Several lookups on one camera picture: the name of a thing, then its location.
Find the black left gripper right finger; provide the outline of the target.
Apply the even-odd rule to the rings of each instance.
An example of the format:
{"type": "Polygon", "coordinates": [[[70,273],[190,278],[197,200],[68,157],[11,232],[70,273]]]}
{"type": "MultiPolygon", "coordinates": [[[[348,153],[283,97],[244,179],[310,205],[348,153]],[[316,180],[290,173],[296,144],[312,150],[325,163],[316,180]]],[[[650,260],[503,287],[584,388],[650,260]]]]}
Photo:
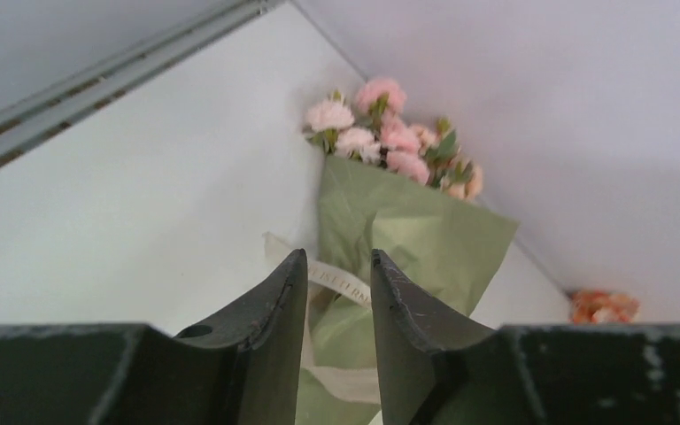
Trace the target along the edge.
{"type": "Polygon", "coordinates": [[[381,250],[371,296],[386,424],[680,424],[680,323],[491,329],[381,250]]]}

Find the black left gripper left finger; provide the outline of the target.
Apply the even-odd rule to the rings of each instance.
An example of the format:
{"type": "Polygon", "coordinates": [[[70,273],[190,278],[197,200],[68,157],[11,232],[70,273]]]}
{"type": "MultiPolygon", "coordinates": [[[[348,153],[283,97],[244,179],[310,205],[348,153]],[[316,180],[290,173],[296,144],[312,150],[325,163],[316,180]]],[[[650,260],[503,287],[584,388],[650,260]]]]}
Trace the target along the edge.
{"type": "Polygon", "coordinates": [[[307,257],[175,336],[143,323],[0,326],[0,424],[291,424],[307,257]]]}

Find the pink flower bouquet green wrap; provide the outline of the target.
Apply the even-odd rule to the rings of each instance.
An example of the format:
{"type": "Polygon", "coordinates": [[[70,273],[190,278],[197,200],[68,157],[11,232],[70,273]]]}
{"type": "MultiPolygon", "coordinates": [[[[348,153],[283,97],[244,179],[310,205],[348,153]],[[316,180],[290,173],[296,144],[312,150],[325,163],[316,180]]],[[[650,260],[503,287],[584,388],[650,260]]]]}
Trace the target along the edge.
{"type": "Polygon", "coordinates": [[[433,296],[470,315],[518,227],[476,203],[483,170],[451,122],[408,124],[389,78],[354,98],[334,91],[305,112],[323,152],[318,258],[308,267],[296,423],[366,424],[379,412],[371,254],[382,250],[433,296]]]}

